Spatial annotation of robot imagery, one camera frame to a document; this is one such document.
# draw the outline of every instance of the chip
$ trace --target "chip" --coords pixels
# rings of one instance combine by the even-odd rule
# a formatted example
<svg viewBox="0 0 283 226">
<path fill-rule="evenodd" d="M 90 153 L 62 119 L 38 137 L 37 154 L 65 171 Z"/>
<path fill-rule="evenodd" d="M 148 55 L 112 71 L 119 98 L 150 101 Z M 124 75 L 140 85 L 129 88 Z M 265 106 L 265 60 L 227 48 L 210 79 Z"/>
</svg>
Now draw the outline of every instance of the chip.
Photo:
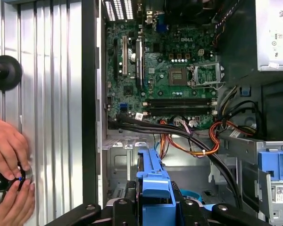
<svg viewBox="0 0 283 226">
<path fill-rule="evenodd" d="M 132 96 L 133 95 L 133 86 L 124 86 L 124 96 Z"/>
<path fill-rule="evenodd" d="M 160 52 L 160 44 L 153 43 L 153 53 L 159 53 L 159 52 Z"/>
<path fill-rule="evenodd" d="M 186 86 L 188 82 L 186 68 L 170 68 L 169 69 L 169 85 L 170 86 Z"/>
</svg>

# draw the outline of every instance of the fingernail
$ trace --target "fingernail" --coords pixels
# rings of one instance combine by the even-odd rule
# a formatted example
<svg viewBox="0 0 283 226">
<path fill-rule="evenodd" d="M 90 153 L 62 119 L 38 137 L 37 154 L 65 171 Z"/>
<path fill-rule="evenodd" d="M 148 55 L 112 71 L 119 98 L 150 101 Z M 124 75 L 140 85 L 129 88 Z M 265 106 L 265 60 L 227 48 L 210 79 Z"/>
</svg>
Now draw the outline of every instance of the fingernail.
<svg viewBox="0 0 283 226">
<path fill-rule="evenodd" d="M 9 180 L 13 180 L 13 179 L 15 179 L 15 177 L 14 177 L 14 175 L 10 174 L 10 175 L 8 176 L 8 179 L 9 179 Z"/>
<path fill-rule="evenodd" d="M 19 180 L 16 180 L 16 181 L 14 182 L 14 185 L 15 185 L 16 187 L 19 187 L 20 181 L 19 181 Z"/>
<path fill-rule="evenodd" d="M 30 190 L 32 190 L 32 191 L 34 190 L 34 184 L 30 185 Z"/>
<path fill-rule="evenodd" d="M 29 185 L 29 184 L 30 184 L 30 180 L 26 180 L 26 181 L 24 182 L 24 184 L 25 184 L 25 185 Z"/>
<path fill-rule="evenodd" d="M 23 169 L 24 169 L 24 171 L 28 171 L 30 169 L 30 167 L 29 166 L 24 166 Z"/>
<path fill-rule="evenodd" d="M 16 174 L 16 177 L 17 177 L 17 178 L 20 178 L 20 177 L 22 177 L 22 174 L 21 174 L 20 172 L 18 172 L 18 173 Z"/>
</svg>

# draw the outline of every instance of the pcie slot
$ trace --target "pcie slot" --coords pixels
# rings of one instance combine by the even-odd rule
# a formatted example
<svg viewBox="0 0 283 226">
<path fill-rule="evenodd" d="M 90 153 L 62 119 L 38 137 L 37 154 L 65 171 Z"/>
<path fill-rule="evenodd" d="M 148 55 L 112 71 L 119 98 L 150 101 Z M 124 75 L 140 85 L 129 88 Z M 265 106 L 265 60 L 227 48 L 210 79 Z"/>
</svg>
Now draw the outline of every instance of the pcie slot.
<svg viewBox="0 0 283 226">
<path fill-rule="evenodd" d="M 127 36 L 123 36 L 123 75 L 128 74 L 128 40 Z"/>
<path fill-rule="evenodd" d="M 189 106 L 189 105 L 210 105 L 211 99 L 183 98 L 183 99 L 148 99 L 142 103 L 143 106 Z"/>
<path fill-rule="evenodd" d="M 118 79 L 118 46 L 117 46 L 117 39 L 113 40 L 113 78 L 115 81 Z"/>
<path fill-rule="evenodd" d="M 201 114 L 211 114 L 211 109 L 207 107 L 189 107 L 189 108 L 151 108 L 148 110 L 147 115 L 151 116 L 165 116 L 165 115 L 201 115 Z"/>
<path fill-rule="evenodd" d="M 136 41 L 135 82 L 137 89 L 143 88 L 143 48 L 142 41 Z"/>
</svg>

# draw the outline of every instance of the blue plastic bracket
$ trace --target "blue plastic bracket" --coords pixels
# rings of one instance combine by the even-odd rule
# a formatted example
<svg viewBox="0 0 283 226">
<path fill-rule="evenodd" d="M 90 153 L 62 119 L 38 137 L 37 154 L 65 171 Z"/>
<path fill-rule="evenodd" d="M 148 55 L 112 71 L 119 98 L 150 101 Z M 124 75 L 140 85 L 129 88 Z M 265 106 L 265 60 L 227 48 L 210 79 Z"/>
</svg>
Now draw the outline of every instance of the blue plastic bracket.
<svg viewBox="0 0 283 226">
<path fill-rule="evenodd" d="M 283 151 L 259 152 L 259 168 L 271 175 L 271 180 L 283 180 Z"/>
<path fill-rule="evenodd" d="M 174 226 L 176 202 L 170 177 L 154 149 L 140 149 L 138 154 L 143 156 L 143 171 L 136 174 L 136 177 L 142 180 L 142 196 L 169 200 L 168 204 L 144 204 L 142 206 L 142 224 L 146 226 Z"/>
</svg>

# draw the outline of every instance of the sticker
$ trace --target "sticker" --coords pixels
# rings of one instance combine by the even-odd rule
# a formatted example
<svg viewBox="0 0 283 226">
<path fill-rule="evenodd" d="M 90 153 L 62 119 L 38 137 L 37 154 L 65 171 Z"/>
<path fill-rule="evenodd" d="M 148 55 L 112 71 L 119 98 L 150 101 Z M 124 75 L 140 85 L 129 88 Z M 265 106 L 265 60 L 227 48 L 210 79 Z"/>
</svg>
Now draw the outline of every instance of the sticker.
<svg viewBox="0 0 283 226">
<path fill-rule="evenodd" d="M 136 115 L 135 115 L 135 119 L 136 120 L 142 121 L 142 118 L 143 118 L 143 114 L 142 113 L 136 113 Z"/>
<path fill-rule="evenodd" d="M 283 60 L 283 9 L 271 7 L 269 11 L 270 61 Z"/>
<path fill-rule="evenodd" d="M 274 63 L 274 62 L 269 62 L 268 66 L 271 67 L 271 68 L 279 69 L 279 64 Z"/>
<path fill-rule="evenodd" d="M 240 134 L 241 134 L 241 132 L 235 129 L 235 130 L 230 134 L 230 137 L 237 138 Z"/>
<path fill-rule="evenodd" d="M 155 68 L 149 68 L 149 74 L 154 74 L 155 73 Z"/>
<path fill-rule="evenodd" d="M 283 203 L 283 186 L 275 187 L 275 203 Z"/>
</svg>

